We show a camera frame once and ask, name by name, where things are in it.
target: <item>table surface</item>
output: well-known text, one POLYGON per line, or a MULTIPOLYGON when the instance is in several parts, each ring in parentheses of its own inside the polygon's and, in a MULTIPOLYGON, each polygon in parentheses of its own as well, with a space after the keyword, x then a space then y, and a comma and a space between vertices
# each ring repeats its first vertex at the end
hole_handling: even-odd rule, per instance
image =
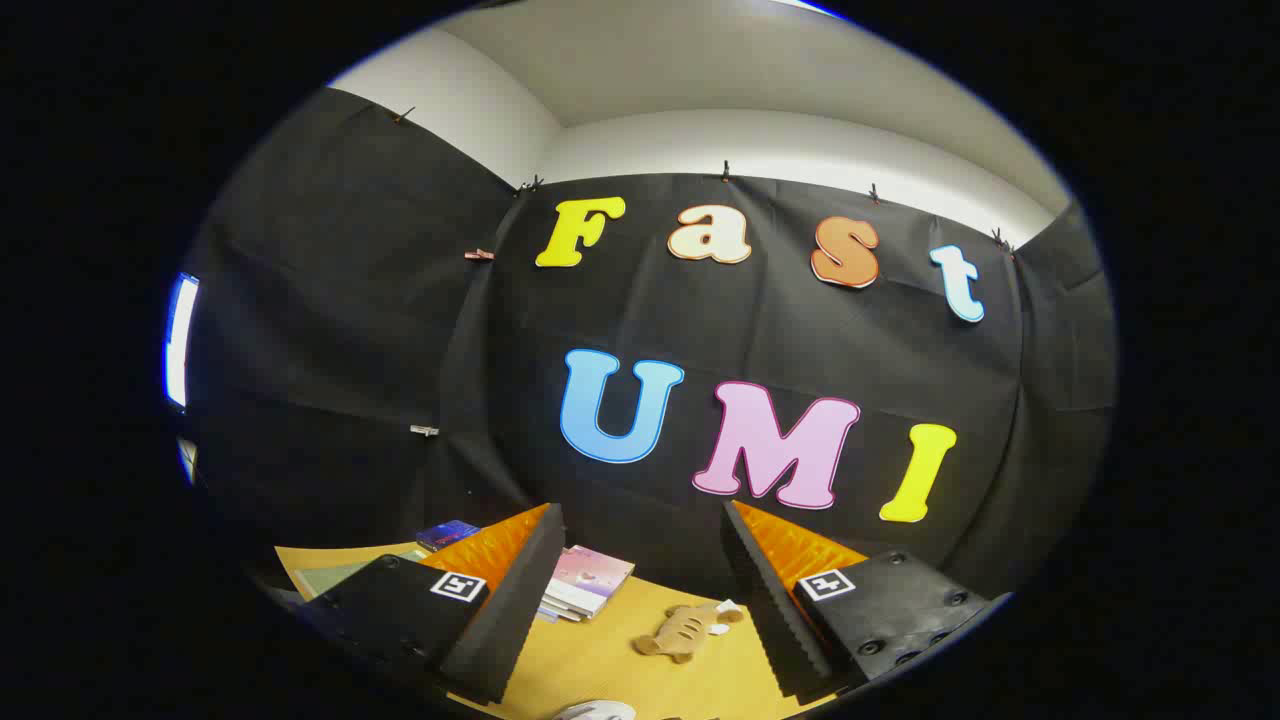
MULTIPOLYGON (((407 542, 344 550, 275 548, 305 600, 311 600, 310 592, 294 570, 348 565, 411 550, 421 547, 407 542)), ((625 702, 636 710, 636 720, 774 720, 835 697, 805 706, 794 697, 782 697, 750 607, 744 607, 745 618, 731 624, 728 633, 707 638, 687 664, 632 650, 632 638, 655 633, 668 607, 722 600, 628 578, 594 620, 548 623, 535 618, 500 705, 481 706, 452 693, 448 697, 504 720, 549 720, 570 705, 591 700, 625 702)))

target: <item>light blue letter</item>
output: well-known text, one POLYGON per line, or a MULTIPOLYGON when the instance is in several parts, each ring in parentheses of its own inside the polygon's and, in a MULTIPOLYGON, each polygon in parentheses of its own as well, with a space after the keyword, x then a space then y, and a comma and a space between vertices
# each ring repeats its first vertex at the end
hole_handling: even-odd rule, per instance
POLYGON ((561 432, 573 450, 604 462, 635 462, 653 451, 667 414, 671 388, 685 379, 685 372, 671 363, 641 360, 631 370, 640 378, 640 401, 631 432, 616 437, 600 430, 596 416, 604 382, 618 372, 618 359, 598 350, 570 350, 564 356, 568 383, 561 406, 561 432))
POLYGON ((942 265, 942 291, 947 296, 951 311, 963 320, 977 323, 982 319, 982 302, 969 293, 969 281, 978 279, 978 268, 964 259, 955 245, 945 245, 929 251, 929 259, 942 265))

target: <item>letter m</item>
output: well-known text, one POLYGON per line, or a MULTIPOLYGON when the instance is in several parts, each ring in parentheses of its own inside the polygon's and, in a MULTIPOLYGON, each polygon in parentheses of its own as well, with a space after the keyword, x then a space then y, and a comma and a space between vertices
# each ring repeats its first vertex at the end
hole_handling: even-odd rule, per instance
POLYGON ((791 482, 778 491, 778 502, 806 510, 836 502, 831 486, 845 436, 860 415, 856 405, 835 397, 817 400, 783 436, 773 400, 763 387, 726 382, 716 388, 716 397, 724 405, 724 420, 712 460, 694 475, 694 487, 714 495, 736 493, 741 480, 733 468, 741 455, 753 497, 767 495, 795 465, 791 482))

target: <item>stuffed toy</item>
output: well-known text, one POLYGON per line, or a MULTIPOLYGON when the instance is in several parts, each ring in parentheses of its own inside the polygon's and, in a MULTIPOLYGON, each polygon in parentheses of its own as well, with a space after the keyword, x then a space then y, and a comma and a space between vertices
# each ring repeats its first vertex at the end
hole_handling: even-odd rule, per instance
POLYGON ((698 607, 677 605, 667 610, 667 621, 655 635, 636 638, 631 646, 640 655, 669 655, 676 662, 689 662, 694 652, 707 639, 712 625, 717 623, 737 623, 742 611, 730 605, 719 610, 722 603, 708 602, 698 607))

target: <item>black cloth backdrop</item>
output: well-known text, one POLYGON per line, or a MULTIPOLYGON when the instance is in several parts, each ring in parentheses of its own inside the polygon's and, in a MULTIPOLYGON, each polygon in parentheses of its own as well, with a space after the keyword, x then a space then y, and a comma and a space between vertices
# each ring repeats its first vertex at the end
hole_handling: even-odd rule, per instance
POLYGON ((989 237, 896 202, 767 178, 650 174, 515 193, 411 122, 324 90, 261 143, 218 199, 184 269, 200 278, 188 361, 200 479, 261 542, 410 539, 563 506, 570 542, 637 577, 713 597, 732 588, 710 460, 724 380, 764 386, 787 432, 817 398, 851 401, 836 503, 737 498, 863 552, 905 547, 979 592, 1034 570, 1092 483, 1114 393, 1110 299, 1069 210, 1011 258, 989 237), (564 200, 621 196, 573 268, 536 268, 564 200), (737 265, 672 256, 690 206, 748 220, 737 265), (870 222, 879 278, 818 282, 814 228, 870 222), (956 318, 928 252, 979 269, 980 323, 956 318), (493 264, 462 258, 472 247, 493 264), (564 355, 618 357, 600 428, 630 428, 639 360, 685 370, 660 439, 600 462, 559 430, 564 355), (916 423, 952 428, 928 516, 887 523, 916 423), (434 425, 424 438, 408 424, 434 425))

